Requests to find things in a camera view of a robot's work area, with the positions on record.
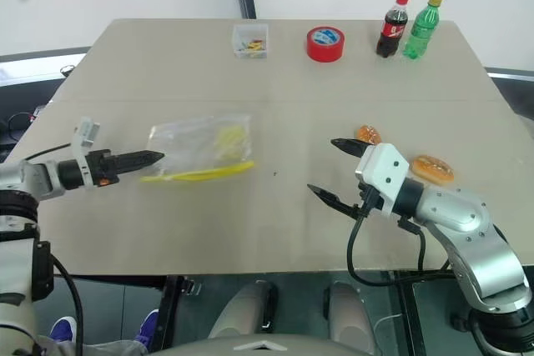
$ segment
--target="coca-cola bottle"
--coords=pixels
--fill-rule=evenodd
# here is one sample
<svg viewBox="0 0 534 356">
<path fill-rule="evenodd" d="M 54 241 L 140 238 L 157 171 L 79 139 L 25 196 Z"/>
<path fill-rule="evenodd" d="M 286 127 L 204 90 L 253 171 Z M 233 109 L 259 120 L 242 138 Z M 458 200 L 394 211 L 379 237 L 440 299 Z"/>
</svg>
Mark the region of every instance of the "coca-cola bottle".
<svg viewBox="0 0 534 356">
<path fill-rule="evenodd" d="M 407 3 L 408 0 L 397 0 L 395 6 L 385 15 L 380 39 L 376 45 L 376 53 L 383 58 L 395 54 L 399 47 L 399 41 L 402 38 L 406 23 L 408 23 Z"/>
</svg>

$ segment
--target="red tape roll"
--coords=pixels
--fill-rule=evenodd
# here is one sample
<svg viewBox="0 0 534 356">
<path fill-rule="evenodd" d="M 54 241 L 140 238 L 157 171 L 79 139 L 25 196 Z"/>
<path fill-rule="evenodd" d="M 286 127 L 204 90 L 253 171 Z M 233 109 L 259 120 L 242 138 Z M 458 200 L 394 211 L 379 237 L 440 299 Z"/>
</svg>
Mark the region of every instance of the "red tape roll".
<svg viewBox="0 0 534 356">
<path fill-rule="evenodd" d="M 343 55 L 345 35 L 337 28 L 317 27 L 308 32 L 308 56 L 317 62 L 334 62 Z"/>
</svg>

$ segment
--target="black cable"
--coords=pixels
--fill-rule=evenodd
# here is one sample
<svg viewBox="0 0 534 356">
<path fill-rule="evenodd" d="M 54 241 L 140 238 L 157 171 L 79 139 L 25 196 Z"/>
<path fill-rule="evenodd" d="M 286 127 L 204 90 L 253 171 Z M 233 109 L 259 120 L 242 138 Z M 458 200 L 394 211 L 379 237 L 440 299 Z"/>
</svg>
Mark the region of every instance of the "black cable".
<svg viewBox="0 0 534 356">
<path fill-rule="evenodd" d="M 417 271 L 422 273 L 423 263 L 425 262 L 426 238 L 422 229 L 419 230 L 417 235 L 419 235 L 419 257 L 417 258 Z"/>
<path fill-rule="evenodd" d="M 502 231 L 495 224 L 493 224 L 493 228 L 497 231 L 497 234 L 502 238 L 502 240 L 508 243 L 508 239 L 506 239 L 504 233 L 502 233 Z"/>
<path fill-rule="evenodd" d="M 389 287 L 391 285 L 397 285 L 399 283 L 419 283 L 421 281 L 431 281 L 434 279 L 443 279 L 443 278 L 454 278 L 454 274 L 452 273 L 427 273 L 427 274 L 421 274 L 417 277 L 405 277 L 405 278 L 398 278 L 398 279 L 392 279 L 390 281 L 384 281 L 381 283 L 376 283 L 373 281 L 369 281 L 365 278 L 362 278 L 358 275 L 358 273 L 355 271 L 354 264 L 352 263 L 352 252 L 354 249 L 354 242 L 356 240 L 356 236 L 358 235 L 358 232 L 360 231 L 361 224 L 364 221 L 363 216 L 359 216 L 354 224 L 354 227 L 352 228 L 352 231 L 350 232 L 349 236 L 349 242 L 347 243 L 347 269 L 349 270 L 350 276 L 358 281 L 359 283 L 363 283 L 364 285 L 369 285 L 370 287 Z"/>
<path fill-rule="evenodd" d="M 440 271 L 446 271 L 449 268 L 450 265 L 451 265 L 451 263 L 449 262 L 449 259 L 447 259 L 443 263 L 443 265 L 440 267 Z"/>
<path fill-rule="evenodd" d="M 473 336 L 473 340 L 475 341 L 478 350 L 480 350 L 484 356 L 489 356 L 490 354 L 493 354 L 488 352 L 487 347 L 482 343 L 481 339 L 476 334 L 476 331 L 480 331 L 480 328 L 478 322 L 476 321 L 476 317 L 473 313 L 473 310 L 469 312 L 467 323 L 469 324 L 469 330 L 471 331 L 471 335 Z"/>
<path fill-rule="evenodd" d="M 32 113 L 28 113 L 28 112 L 20 112 L 20 113 L 15 113 L 13 114 L 9 119 L 8 119 L 8 136 L 15 142 L 18 142 L 18 140 L 20 139 L 17 139 L 13 136 L 13 133 L 11 132 L 11 123 L 13 122 L 13 119 L 15 117 L 18 117 L 18 116 L 29 116 L 30 118 L 34 118 L 35 116 L 32 114 Z"/>
<path fill-rule="evenodd" d="M 83 309 L 82 309 L 82 301 L 80 299 L 80 295 L 78 293 L 78 290 L 76 289 L 76 284 L 74 283 L 73 278 L 68 273 L 67 269 L 59 262 L 59 260 L 56 259 L 56 257 L 52 254 L 52 261 L 55 268 L 58 269 L 58 271 L 61 273 L 65 281 L 67 282 L 68 289 L 70 290 L 71 295 L 73 296 L 74 301 L 74 308 L 76 309 L 76 343 L 75 351 L 76 356 L 83 356 Z"/>
<path fill-rule="evenodd" d="M 25 158 L 24 160 L 26 161 L 32 160 L 33 158 L 36 158 L 38 156 L 43 156 L 46 153 L 55 152 L 56 150 L 59 150 L 59 149 L 65 149 L 65 148 L 68 148 L 69 146 L 70 146 L 70 143 L 64 143 L 63 145 L 59 145 L 54 148 L 50 148 L 50 149 L 42 150 L 41 152 L 34 153 L 31 156 L 28 156 L 27 158 Z"/>
<path fill-rule="evenodd" d="M 17 327 L 16 325 L 11 325 L 11 324 L 0 324 L 0 328 L 12 329 L 13 331 L 18 331 L 19 333 L 23 333 L 24 335 L 28 336 L 33 342 L 33 353 L 32 354 L 44 354 L 43 350 L 45 349 L 39 346 L 39 344 L 37 343 L 37 340 L 28 331 L 20 327 Z"/>
</svg>

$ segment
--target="yellow object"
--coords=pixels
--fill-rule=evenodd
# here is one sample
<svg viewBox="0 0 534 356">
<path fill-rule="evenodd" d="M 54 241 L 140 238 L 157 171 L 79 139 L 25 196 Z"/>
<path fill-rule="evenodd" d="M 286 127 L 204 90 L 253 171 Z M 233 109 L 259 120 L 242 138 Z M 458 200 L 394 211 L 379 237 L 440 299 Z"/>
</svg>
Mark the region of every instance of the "yellow object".
<svg viewBox="0 0 534 356">
<path fill-rule="evenodd" d="M 214 144 L 217 160 L 242 160 L 246 140 L 247 132 L 242 125 L 230 125 L 221 128 Z"/>
<path fill-rule="evenodd" d="M 247 43 L 248 50 L 255 50 L 255 51 L 264 50 L 263 47 L 264 47 L 264 41 L 261 41 L 259 39 L 256 39 L 252 42 Z"/>
<path fill-rule="evenodd" d="M 442 0 L 428 0 L 428 4 L 431 6 L 434 6 L 435 8 L 438 8 L 441 5 Z"/>
<path fill-rule="evenodd" d="M 228 177 L 237 173 L 242 173 L 254 166 L 253 161 L 234 164 L 222 168 L 212 168 L 210 170 L 189 171 L 187 173 L 161 175 L 159 177 L 141 177 L 142 183 L 160 183 L 163 181 L 207 181 Z"/>
</svg>

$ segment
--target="green plastic bottle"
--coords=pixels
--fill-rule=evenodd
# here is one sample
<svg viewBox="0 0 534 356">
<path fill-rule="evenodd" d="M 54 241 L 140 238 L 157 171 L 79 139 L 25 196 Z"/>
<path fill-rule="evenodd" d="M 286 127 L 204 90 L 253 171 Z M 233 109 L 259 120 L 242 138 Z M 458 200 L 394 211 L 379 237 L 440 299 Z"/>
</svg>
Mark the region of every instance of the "green plastic bottle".
<svg viewBox="0 0 534 356">
<path fill-rule="evenodd" d="M 420 58 L 425 54 L 426 46 L 431 40 L 432 33 L 440 21 L 438 7 L 442 0 L 428 0 L 425 10 L 417 14 L 414 25 L 411 28 L 410 39 L 404 48 L 404 54 L 408 58 Z"/>
</svg>

